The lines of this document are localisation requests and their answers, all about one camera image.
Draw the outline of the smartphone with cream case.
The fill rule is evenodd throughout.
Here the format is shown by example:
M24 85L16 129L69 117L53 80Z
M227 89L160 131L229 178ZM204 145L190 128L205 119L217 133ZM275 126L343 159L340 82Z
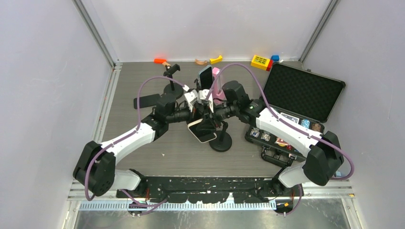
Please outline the smartphone with cream case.
M194 122L191 122L187 124L187 127L189 131L196 137L196 139L200 143L207 143L210 142L214 139L217 138L217 134L215 133L216 131L210 132L210 133L197 133L196 132L196 126L201 120L196 120Z

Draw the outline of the smartphone with clear case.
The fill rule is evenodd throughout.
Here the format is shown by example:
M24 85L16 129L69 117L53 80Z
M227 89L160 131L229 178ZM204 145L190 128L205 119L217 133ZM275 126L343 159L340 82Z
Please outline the smartphone with clear case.
M201 89L205 90L211 88L213 84L212 70L212 66L207 65L198 73L198 80Z

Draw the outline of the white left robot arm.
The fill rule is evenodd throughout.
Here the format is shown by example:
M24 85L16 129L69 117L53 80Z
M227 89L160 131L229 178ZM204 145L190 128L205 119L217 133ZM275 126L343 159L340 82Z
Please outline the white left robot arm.
M175 99L169 95L158 99L154 112L139 120L129 131L103 143L90 141L83 151L73 171L73 178L85 188L85 198L106 194L111 189L124 189L134 197L146 193L146 184L141 173L135 170L119 170L118 162L141 146L152 143L169 129L170 123L190 121L197 109L205 105L212 110L212 99L199 96L196 91L185 94L186 106L175 108Z

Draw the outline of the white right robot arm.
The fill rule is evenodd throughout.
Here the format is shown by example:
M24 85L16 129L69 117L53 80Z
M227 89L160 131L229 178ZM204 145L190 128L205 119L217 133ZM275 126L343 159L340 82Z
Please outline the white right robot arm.
M238 119L260 130L282 138L296 148L306 159L293 166L285 166L272 178L273 191L286 195L293 186L312 182L325 186L344 162L337 136L328 131L324 134L305 128L276 112L261 99L250 99L238 81L223 86L225 102L214 106L213 93L209 89L190 90L187 93L189 110L208 126L236 116Z

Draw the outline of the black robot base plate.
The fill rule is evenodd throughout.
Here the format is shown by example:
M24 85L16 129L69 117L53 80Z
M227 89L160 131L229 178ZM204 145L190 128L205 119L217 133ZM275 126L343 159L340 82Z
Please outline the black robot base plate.
M143 177L135 190L117 191L117 198L140 198L152 203L266 203L276 197L298 198L302 188L276 189L265 177Z

